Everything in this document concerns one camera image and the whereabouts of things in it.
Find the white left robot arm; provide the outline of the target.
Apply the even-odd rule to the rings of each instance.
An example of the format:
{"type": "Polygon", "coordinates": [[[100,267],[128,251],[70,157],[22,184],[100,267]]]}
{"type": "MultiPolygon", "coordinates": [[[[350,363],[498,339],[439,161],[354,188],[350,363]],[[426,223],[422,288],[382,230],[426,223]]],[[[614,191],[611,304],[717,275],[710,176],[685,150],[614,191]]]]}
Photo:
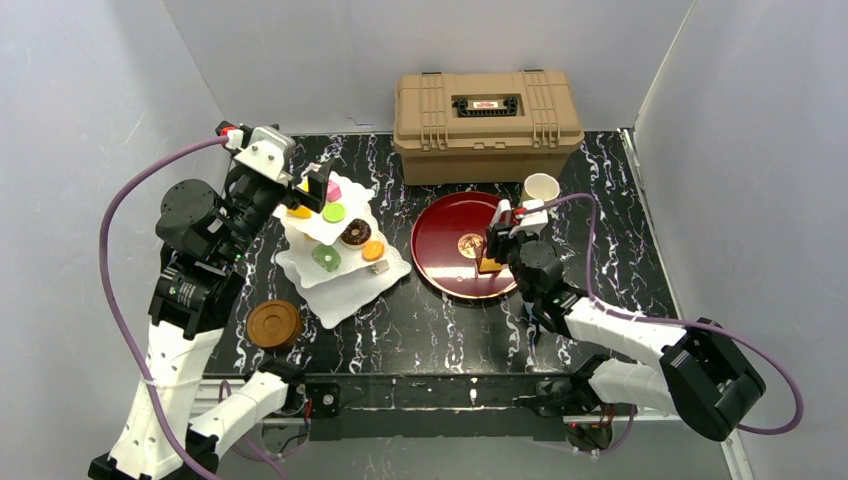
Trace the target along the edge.
{"type": "Polygon", "coordinates": [[[120,314],[108,266],[110,205],[99,232],[99,268],[111,312],[140,369],[129,416],[114,446],[93,459],[92,479],[213,479],[221,458],[260,420],[287,402],[300,370],[263,363],[235,394],[194,416],[206,364],[228,324],[245,278],[237,266],[279,206],[320,211],[330,164],[312,164],[302,180],[275,182],[239,165],[218,193],[199,179],[172,186],[156,225],[161,271],[149,307],[148,346],[141,349],[120,314]]]}

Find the pink cake with cherry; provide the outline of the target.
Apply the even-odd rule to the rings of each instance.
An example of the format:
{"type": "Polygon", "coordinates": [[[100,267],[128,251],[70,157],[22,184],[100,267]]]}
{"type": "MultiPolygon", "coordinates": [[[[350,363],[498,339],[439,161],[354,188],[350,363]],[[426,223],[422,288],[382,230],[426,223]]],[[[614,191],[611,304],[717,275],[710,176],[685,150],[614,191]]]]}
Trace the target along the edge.
{"type": "Polygon", "coordinates": [[[327,203],[334,203],[334,202],[339,201],[341,199],[341,197],[342,197],[341,187],[339,186],[339,184],[337,182],[330,180],[328,182],[328,185],[327,185],[326,202],[327,203]]]}

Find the white three-tier dessert stand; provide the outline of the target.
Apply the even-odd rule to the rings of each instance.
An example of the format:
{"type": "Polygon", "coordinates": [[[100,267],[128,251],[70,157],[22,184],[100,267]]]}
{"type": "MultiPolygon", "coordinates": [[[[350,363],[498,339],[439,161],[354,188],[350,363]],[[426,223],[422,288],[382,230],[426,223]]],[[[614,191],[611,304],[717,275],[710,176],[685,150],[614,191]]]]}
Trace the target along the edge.
{"type": "Polygon", "coordinates": [[[390,245],[372,214],[370,201],[375,192],[335,172],[330,180],[339,184],[342,197],[339,201],[347,209],[346,218],[337,224],[325,222],[321,214],[307,220],[286,217],[286,208],[280,206],[274,216],[284,227],[284,236],[289,248],[274,256],[274,263],[281,267],[285,277],[294,285],[312,313],[320,320],[323,328],[331,330],[343,320],[353,316],[361,307],[375,300],[382,292],[411,273],[412,266],[400,252],[390,245]],[[366,220],[372,228],[370,240],[380,240],[386,246],[384,256],[390,269],[375,275],[361,249],[349,249],[342,245],[339,236],[356,219],[366,220]],[[334,247],[342,258],[341,266],[334,272],[326,272],[311,257],[318,244],[334,247]]]}

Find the orange round cookie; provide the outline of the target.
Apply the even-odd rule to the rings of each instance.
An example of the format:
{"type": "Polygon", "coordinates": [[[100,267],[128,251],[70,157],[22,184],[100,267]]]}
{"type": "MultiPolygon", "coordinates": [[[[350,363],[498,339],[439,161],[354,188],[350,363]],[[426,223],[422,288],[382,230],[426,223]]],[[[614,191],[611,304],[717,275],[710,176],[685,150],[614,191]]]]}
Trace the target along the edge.
{"type": "Polygon", "coordinates": [[[380,260],[386,251],[385,244],[380,240],[369,240],[362,248],[362,257],[367,262],[380,260]]]}

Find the orange square cake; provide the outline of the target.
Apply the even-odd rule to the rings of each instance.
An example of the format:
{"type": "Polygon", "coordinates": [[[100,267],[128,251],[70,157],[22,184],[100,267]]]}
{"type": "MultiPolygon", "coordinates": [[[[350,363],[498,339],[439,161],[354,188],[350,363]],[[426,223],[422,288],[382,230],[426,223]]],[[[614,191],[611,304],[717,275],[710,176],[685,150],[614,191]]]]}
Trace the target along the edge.
{"type": "Polygon", "coordinates": [[[494,259],[489,258],[481,258],[477,263],[477,272],[480,275],[485,274],[496,274],[502,271],[504,266],[501,263],[498,263],[494,259]]]}

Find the yellow cake slice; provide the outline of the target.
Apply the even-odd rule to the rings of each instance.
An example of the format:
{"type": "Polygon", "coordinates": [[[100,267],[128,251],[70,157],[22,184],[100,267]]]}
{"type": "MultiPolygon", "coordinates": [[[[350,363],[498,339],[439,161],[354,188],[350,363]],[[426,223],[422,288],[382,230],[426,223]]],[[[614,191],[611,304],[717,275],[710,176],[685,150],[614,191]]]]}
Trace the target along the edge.
{"type": "Polygon", "coordinates": [[[297,208],[286,209],[286,217],[290,219],[307,220],[314,216],[314,212],[306,206],[298,206],[297,208]]]}

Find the green swirl roll cake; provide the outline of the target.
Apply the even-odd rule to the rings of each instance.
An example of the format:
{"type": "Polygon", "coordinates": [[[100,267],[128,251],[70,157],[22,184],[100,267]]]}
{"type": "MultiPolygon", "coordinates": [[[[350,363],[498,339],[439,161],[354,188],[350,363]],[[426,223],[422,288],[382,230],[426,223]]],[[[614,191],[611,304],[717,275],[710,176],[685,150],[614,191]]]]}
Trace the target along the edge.
{"type": "Polygon", "coordinates": [[[326,272],[334,272],[342,264],[339,252],[330,245],[318,244],[311,251],[311,257],[326,272]]]}

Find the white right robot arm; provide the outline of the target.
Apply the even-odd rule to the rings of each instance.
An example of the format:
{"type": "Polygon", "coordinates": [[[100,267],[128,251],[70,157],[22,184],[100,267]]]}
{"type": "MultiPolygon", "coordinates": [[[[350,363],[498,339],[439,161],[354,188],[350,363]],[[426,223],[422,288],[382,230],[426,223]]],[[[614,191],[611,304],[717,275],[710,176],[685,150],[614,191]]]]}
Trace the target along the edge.
{"type": "Polygon", "coordinates": [[[649,407],[723,441],[766,392],[761,375],[716,322],[701,319],[687,327],[641,322],[633,312],[595,301],[564,280],[554,247],[536,233],[495,223],[485,230],[481,255],[509,269],[534,324],[626,356],[620,361],[596,355],[571,374],[562,396],[569,408],[649,407]]]}

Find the chocolate glazed donut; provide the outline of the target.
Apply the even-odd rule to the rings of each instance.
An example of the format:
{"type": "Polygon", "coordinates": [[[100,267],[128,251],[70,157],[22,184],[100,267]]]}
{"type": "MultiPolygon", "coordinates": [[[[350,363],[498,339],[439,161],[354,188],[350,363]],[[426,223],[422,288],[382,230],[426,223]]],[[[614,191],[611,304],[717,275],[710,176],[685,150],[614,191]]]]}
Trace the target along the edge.
{"type": "Polygon", "coordinates": [[[371,239],[371,236],[372,228],[370,224],[362,218],[356,218],[348,224],[339,236],[339,241],[346,248],[361,249],[371,239]]]}

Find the red round tray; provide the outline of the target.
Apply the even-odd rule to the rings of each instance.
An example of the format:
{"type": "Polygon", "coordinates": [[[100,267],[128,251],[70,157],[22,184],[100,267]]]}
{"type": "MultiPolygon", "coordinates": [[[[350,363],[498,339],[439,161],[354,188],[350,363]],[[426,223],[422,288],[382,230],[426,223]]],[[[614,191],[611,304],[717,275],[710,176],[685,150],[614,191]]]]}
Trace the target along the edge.
{"type": "Polygon", "coordinates": [[[500,198],[479,191],[452,193],[426,207],[410,239],[415,266],[435,288],[453,297],[481,300],[508,294],[517,284],[508,268],[481,273],[477,254],[500,198]]]}

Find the green round macaron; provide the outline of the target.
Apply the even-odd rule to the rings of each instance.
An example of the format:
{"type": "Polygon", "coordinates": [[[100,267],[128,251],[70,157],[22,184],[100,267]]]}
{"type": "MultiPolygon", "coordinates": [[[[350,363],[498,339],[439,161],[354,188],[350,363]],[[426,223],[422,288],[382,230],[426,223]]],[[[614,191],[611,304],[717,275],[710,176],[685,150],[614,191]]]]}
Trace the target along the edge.
{"type": "Polygon", "coordinates": [[[321,215],[325,222],[337,224],[346,218],[347,209],[341,202],[331,202],[325,205],[321,215]]]}

